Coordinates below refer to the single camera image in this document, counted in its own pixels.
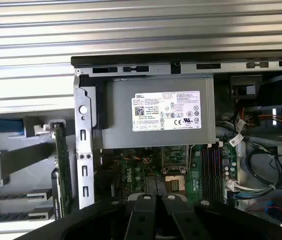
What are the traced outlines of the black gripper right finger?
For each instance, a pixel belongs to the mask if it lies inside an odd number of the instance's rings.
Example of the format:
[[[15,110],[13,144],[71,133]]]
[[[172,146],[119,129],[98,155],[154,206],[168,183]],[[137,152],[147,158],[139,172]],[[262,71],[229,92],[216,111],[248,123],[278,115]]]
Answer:
[[[282,240],[282,226],[218,201],[189,204],[183,196],[162,197],[183,240]]]

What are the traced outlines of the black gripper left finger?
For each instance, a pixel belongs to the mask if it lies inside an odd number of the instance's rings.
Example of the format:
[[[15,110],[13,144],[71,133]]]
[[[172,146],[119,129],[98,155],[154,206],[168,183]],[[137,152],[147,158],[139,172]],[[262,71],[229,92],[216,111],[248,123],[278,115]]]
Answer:
[[[136,201],[122,203],[108,198],[77,210],[19,240],[153,240],[154,195],[140,194]]]

